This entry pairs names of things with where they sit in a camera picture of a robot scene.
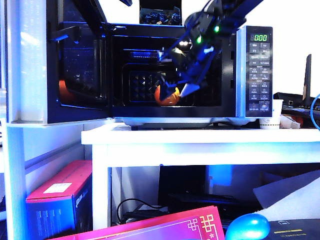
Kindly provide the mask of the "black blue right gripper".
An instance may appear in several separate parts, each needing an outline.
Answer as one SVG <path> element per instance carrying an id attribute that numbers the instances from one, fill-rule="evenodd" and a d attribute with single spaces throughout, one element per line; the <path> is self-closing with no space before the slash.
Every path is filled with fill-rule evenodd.
<path id="1" fill-rule="evenodd" d="M 159 99 L 165 100 L 171 96 L 178 84 L 185 84 L 180 97 L 184 98 L 200 89 L 212 61 L 222 52 L 221 45 L 213 46 L 208 43 L 195 43 L 187 53 L 175 48 L 172 50 L 172 62 L 176 67 L 177 81 L 165 75 L 160 76 Z"/>

